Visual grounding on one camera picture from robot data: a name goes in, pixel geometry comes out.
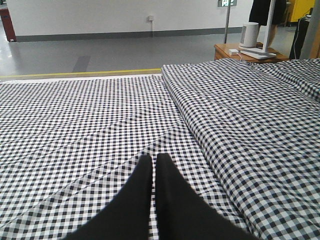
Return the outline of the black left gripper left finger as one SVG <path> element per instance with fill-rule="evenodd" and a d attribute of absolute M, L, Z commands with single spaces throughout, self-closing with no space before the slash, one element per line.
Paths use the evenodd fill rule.
<path fill-rule="evenodd" d="M 142 155 L 113 200 L 66 240 L 147 240 L 153 183 L 152 158 Z"/>

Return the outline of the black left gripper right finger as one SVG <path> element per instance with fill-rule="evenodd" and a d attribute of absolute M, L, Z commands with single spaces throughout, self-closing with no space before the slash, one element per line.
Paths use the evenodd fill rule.
<path fill-rule="evenodd" d="M 199 197 L 167 153 L 156 159 L 155 205 L 161 240 L 254 240 Z"/>

